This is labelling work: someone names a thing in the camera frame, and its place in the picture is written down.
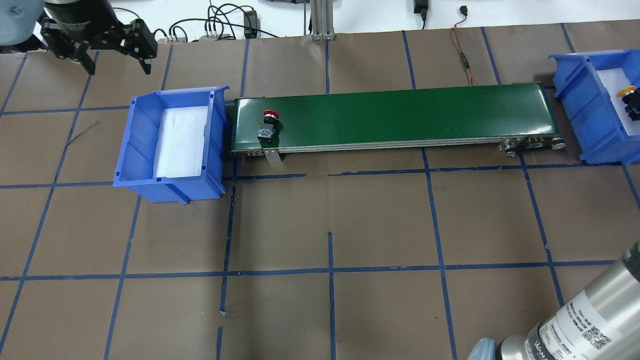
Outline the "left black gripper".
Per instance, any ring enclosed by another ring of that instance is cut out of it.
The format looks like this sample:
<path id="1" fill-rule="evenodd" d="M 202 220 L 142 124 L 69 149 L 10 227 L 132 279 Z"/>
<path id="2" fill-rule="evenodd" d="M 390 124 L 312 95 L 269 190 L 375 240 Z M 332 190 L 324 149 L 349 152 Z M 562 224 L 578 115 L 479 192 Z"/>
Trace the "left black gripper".
<path id="1" fill-rule="evenodd" d="M 64 23 L 52 18 L 41 21 L 42 35 L 48 49 L 59 59 L 80 64 L 89 75 L 95 75 L 96 64 L 88 50 L 114 50 L 137 59 L 146 75 L 152 72 L 158 44 L 153 32 L 142 19 L 131 23 L 119 20 L 83 20 Z"/>

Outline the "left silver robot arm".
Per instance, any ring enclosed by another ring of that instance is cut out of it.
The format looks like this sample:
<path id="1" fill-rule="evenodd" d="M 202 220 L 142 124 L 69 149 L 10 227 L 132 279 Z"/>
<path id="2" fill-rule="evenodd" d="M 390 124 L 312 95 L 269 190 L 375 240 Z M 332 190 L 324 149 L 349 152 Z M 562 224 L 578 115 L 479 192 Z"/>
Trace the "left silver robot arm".
<path id="1" fill-rule="evenodd" d="M 107 0 L 3 0 L 1 48 L 28 52 L 49 50 L 94 75 L 89 50 L 112 50 L 137 59 L 144 73 L 158 55 L 153 32 L 141 18 L 122 23 Z"/>

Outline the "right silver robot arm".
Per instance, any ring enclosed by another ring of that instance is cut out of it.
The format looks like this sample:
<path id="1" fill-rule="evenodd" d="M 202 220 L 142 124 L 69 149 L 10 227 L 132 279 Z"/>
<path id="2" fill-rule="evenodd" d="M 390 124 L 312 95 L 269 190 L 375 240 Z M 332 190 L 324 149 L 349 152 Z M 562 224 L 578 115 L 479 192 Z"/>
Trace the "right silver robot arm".
<path id="1" fill-rule="evenodd" d="M 640 252 L 634 243 L 603 273 L 527 335 L 482 338 L 471 360 L 637 360 Z"/>

